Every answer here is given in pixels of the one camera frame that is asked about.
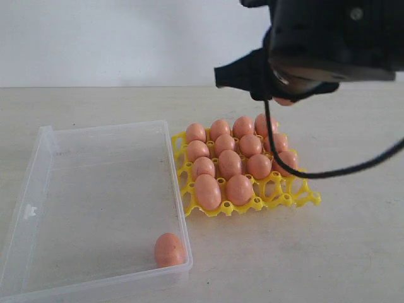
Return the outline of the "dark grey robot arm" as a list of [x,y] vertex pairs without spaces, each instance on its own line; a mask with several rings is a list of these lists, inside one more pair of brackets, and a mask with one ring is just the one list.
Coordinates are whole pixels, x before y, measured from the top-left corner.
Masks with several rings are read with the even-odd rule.
[[403,71],[402,1],[243,1],[266,6],[260,48],[214,70],[217,87],[258,101],[298,102],[341,83],[394,81]]

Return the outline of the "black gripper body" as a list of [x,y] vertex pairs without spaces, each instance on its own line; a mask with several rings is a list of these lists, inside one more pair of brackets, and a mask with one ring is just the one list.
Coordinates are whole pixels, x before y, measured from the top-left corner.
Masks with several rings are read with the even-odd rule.
[[297,103],[311,96],[333,93],[339,89],[339,83],[309,80],[273,67],[269,63],[270,35],[271,31],[268,30],[261,48],[250,53],[249,84],[253,100],[280,98]]

